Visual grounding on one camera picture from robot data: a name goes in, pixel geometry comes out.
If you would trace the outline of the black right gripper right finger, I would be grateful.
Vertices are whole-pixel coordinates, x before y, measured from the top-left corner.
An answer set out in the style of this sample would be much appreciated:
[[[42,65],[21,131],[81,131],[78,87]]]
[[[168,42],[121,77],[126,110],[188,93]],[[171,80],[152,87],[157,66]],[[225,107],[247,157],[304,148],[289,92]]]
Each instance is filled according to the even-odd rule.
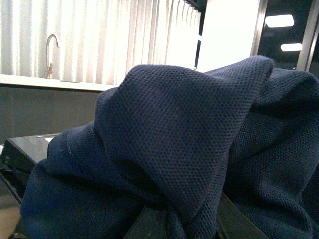
[[[219,239],[268,239],[224,193],[218,205],[216,229]]]

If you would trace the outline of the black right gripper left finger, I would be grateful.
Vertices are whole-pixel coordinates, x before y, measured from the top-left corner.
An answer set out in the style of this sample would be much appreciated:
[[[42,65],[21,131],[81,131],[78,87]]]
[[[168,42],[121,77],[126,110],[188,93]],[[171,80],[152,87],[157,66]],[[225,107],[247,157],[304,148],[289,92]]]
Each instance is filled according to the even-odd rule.
[[[126,239],[167,239],[167,210],[144,207],[126,233]]]

